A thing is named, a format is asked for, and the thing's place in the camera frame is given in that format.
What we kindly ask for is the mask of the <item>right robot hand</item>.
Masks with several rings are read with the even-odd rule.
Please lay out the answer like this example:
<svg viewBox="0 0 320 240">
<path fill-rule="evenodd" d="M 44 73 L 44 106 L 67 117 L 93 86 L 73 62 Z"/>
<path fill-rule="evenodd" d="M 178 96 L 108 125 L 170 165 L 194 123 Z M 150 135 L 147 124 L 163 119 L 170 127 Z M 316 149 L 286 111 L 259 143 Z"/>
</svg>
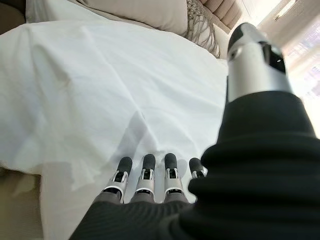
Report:
<svg viewBox="0 0 320 240">
<path fill-rule="evenodd" d="M 130 203 L 124 157 L 73 240 L 317 240 L 320 141 L 293 93 L 281 51 L 250 23 L 232 33 L 217 142 L 192 158 L 184 195 L 176 157 L 165 158 L 165 200 L 153 200 L 155 158 L 144 157 Z"/>
</svg>

